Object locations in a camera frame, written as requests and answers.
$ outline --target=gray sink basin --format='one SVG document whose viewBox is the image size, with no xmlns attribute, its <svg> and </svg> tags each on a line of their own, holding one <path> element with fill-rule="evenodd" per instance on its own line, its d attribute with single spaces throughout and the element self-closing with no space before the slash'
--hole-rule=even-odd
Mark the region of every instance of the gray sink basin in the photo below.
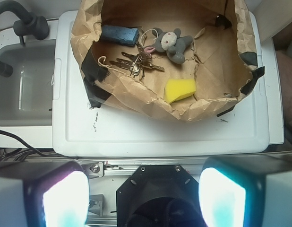
<svg viewBox="0 0 292 227">
<path fill-rule="evenodd" d="M 0 60 L 14 71 L 0 76 L 0 126 L 52 125 L 55 40 L 5 46 Z"/>
</svg>

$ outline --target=crumpled brown paper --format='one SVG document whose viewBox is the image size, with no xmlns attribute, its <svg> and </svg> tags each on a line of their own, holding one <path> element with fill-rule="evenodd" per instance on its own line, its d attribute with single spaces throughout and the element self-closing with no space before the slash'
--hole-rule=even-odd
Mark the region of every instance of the crumpled brown paper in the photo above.
<svg viewBox="0 0 292 227">
<path fill-rule="evenodd" d="M 219 14 L 231 21 L 231 28 L 215 26 Z M 238 54 L 256 52 L 256 46 L 244 0 L 82 0 L 71 36 L 80 68 L 90 48 L 95 64 L 101 56 L 106 57 L 105 62 L 99 60 L 104 65 L 124 58 L 122 51 L 138 53 L 136 47 L 99 42 L 102 24 L 141 27 L 144 31 L 180 28 L 181 36 L 194 37 L 193 45 L 184 53 L 183 65 L 173 64 L 165 53 L 154 53 L 153 64 L 164 67 L 165 72 L 145 70 L 142 81 L 131 77 L 129 71 L 108 67 L 109 76 L 94 82 L 112 94 L 104 104 L 155 119 L 197 121 L 227 111 L 245 97 L 240 88 L 252 79 L 254 66 L 244 64 Z M 148 33 L 146 45 L 154 38 Z M 170 78 L 194 78 L 196 93 L 168 104 L 163 96 Z"/>
</svg>

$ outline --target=faucet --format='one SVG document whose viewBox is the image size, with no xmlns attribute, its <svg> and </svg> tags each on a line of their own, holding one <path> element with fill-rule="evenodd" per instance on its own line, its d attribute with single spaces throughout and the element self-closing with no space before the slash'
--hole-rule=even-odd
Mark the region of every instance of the faucet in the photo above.
<svg viewBox="0 0 292 227">
<path fill-rule="evenodd" d="M 50 30 L 45 17 L 37 17 L 29 13 L 20 3 L 13 0 L 0 2 L 0 14 L 6 11 L 14 13 L 20 20 L 13 25 L 14 32 L 20 38 L 20 44 L 25 46 L 25 35 L 33 35 L 37 40 L 45 39 Z M 10 77 L 13 74 L 13 67 L 0 61 L 0 75 Z"/>
</svg>

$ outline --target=plush toy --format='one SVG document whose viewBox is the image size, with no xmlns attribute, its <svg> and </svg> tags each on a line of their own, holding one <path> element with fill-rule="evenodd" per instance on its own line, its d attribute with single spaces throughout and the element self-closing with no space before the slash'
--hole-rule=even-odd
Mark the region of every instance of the plush toy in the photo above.
<svg viewBox="0 0 292 227">
<path fill-rule="evenodd" d="M 180 37 L 181 31 L 176 28 L 173 32 L 163 32 L 162 29 L 155 27 L 152 33 L 158 35 L 155 43 L 145 47 L 144 51 L 152 53 L 154 51 L 166 52 L 168 58 L 176 64 L 185 62 L 184 51 L 193 42 L 192 36 Z"/>
</svg>

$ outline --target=white container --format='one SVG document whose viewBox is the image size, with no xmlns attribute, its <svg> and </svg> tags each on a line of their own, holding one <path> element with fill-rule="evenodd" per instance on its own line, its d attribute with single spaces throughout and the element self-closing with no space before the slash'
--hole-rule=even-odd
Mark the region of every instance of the white container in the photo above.
<svg viewBox="0 0 292 227">
<path fill-rule="evenodd" d="M 234 110 L 194 123 L 150 120 L 102 105 L 90 108 L 79 66 L 70 46 L 77 12 L 59 18 L 53 94 L 53 148 L 81 157 L 185 157 L 254 153 L 269 144 L 265 81 Z M 258 64 L 262 54 L 255 18 Z"/>
</svg>

